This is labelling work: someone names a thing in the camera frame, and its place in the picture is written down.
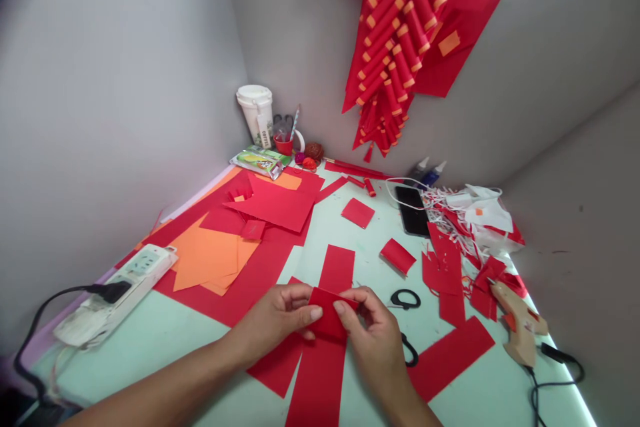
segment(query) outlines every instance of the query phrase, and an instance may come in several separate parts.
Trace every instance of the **human hand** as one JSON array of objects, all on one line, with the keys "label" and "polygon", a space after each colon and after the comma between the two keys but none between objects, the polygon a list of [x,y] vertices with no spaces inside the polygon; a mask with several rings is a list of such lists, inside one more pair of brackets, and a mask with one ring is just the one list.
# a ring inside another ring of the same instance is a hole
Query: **human hand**
[{"label": "human hand", "polygon": [[307,284],[273,286],[227,332],[221,341],[239,356],[241,367],[254,365],[293,332],[315,339],[306,327],[322,317],[322,308],[308,305],[311,290]]},{"label": "human hand", "polygon": [[338,300],[333,307],[353,345],[360,375],[395,426],[441,426],[413,388],[405,365],[402,334],[395,316],[369,287],[347,290],[341,297],[360,303],[359,314]]}]

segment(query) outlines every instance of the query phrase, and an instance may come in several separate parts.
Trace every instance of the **table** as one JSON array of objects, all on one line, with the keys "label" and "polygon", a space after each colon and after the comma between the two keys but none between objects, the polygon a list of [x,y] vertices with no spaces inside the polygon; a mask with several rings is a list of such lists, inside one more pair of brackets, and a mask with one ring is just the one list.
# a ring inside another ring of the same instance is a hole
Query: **table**
[{"label": "table", "polygon": [[[323,166],[317,173],[326,179],[325,187],[339,178],[338,173],[326,171]],[[412,289],[420,296],[422,306],[419,309],[395,308],[391,311],[402,332],[415,349],[422,352],[453,327],[439,318],[438,299],[422,280],[421,252],[428,241],[404,233],[399,211],[388,201],[384,183],[375,184],[377,197],[371,198],[364,189],[347,183],[316,205],[307,242],[304,247],[293,248],[279,283],[287,283],[295,276],[316,286],[328,245],[354,250],[355,285],[357,282],[371,287],[387,303],[391,294],[400,288]],[[366,230],[340,215],[353,197],[375,210]],[[406,278],[379,257],[381,248],[392,237],[418,259]],[[516,273],[511,260],[505,261],[508,272]],[[464,262],[463,268],[471,272],[471,264]],[[531,299],[527,298],[527,301],[533,307]],[[531,379],[502,347],[509,339],[507,330],[502,323],[478,314],[467,300],[465,304],[467,317],[477,316],[496,345],[438,394],[431,401],[431,408],[445,426],[532,425]],[[103,344],[88,352],[67,351],[58,365],[58,385],[66,398],[88,406],[220,338],[228,330],[220,322],[152,291]],[[539,340],[553,345],[548,336]],[[62,348],[61,344],[53,346],[36,363],[33,370],[40,378],[49,378]],[[539,382],[570,380],[566,367],[542,356],[537,359],[536,375]],[[242,373],[224,389],[197,425],[284,426],[294,385],[295,376],[282,399],[250,375]],[[595,425],[574,386],[542,390],[540,405],[541,415],[550,426]],[[359,380],[350,346],[345,360],[340,425],[386,425]]]}]

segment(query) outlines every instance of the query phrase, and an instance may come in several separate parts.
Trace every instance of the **smartphone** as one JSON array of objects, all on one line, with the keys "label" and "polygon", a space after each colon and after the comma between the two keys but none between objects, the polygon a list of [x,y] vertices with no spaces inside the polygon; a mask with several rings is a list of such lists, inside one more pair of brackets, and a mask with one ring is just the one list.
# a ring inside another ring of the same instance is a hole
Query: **smartphone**
[{"label": "smartphone", "polygon": [[[418,189],[397,186],[395,188],[395,196],[399,201],[407,205],[418,208],[425,207]],[[405,232],[409,235],[429,238],[427,211],[412,209],[402,204],[399,207]]]}]

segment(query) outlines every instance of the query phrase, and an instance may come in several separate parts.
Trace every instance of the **electrical cord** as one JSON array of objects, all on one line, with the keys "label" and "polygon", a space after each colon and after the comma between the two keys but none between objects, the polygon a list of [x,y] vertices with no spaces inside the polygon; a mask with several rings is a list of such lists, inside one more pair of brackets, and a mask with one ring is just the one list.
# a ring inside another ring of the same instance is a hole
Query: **electrical cord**
[{"label": "electrical cord", "polygon": [[560,364],[574,364],[578,367],[578,375],[570,382],[545,382],[544,384],[538,384],[538,381],[535,377],[535,373],[533,372],[532,367],[526,366],[527,372],[533,379],[533,388],[531,389],[531,394],[529,400],[531,401],[531,407],[533,407],[533,425],[534,427],[538,427],[538,425],[542,424],[543,427],[547,427],[542,417],[540,417],[539,412],[539,390],[542,387],[556,387],[556,386],[570,386],[570,385],[578,385],[585,379],[585,369],[582,367],[582,364],[578,362],[574,357],[569,354],[565,354],[564,352],[551,347],[549,344],[545,344],[544,342],[541,345],[541,351],[547,357],[554,359],[556,362]]},{"label": "electrical cord", "polygon": [[29,345],[31,338],[33,337],[35,330],[38,327],[38,322],[40,322],[40,317],[42,316],[42,313],[45,311],[45,308],[47,307],[47,305],[49,305],[49,302],[51,302],[51,300],[61,295],[70,294],[71,292],[89,292],[90,294],[100,295],[109,304],[114,304],[125,294],[125,292],[130,287],[131,287],[131,284],[129,282],[124,282],[124,281],[115,282],[113,284],[107,284],[107,285],[93,284],[90,286],[71,287],[68,289],[61,290],[57,294],[52,295],[47,300],[45,300],[45,302],[39,307],[39,309],[35,313],[35,316],[33,317],[33,321],[31,322],[31,327],[29,328],[29,332],[27,333],[27,337],[25,338],[25,341],[22,343],[22,346],[18,350],[18,353],[15,355],[15,358],[13,359],[13,368],[15,369],[16,373],[20,375],[20,377],[22,377],[28,383],[30,383],[35,387],[35,391],[38,397],[38,403],[40,405],[42,406],[51,405],[51,402],[49,402],[46,399],[45,394],[47,389],[44,383],[42,382],[42,380],[40,380],[36,375],[30,373],[24,367],[24,365],[22,365],[22,354],[24,353],[25,349]]}]

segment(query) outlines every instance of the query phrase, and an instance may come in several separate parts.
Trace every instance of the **gray wall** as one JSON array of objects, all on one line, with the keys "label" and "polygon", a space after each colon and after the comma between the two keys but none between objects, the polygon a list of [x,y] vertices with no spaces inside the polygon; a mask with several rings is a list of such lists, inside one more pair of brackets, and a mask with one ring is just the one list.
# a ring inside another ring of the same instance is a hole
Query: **gray wall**
[{"label": "gray wall", "polygon": [[231,0],[4,0],[2,354],[247,143],[246,80]]},{"label": "gray wall", "polygon": [[554,340],[584,364],[599,425],[640,414],[639,126],[636,85],[504,184],[527,241],[513,261]]},{"label": "gray wall", "polygon": [[[249,80],[274,109],[303,104],[300,129],[330,157],[352,152],[358,113],[341,115],[361,0],[233,0]],[[429,154],[443,181],[502,180],[640,78],[637,0],[502,0],[447,99],[418,96],[373,168],[405,173]]]}]

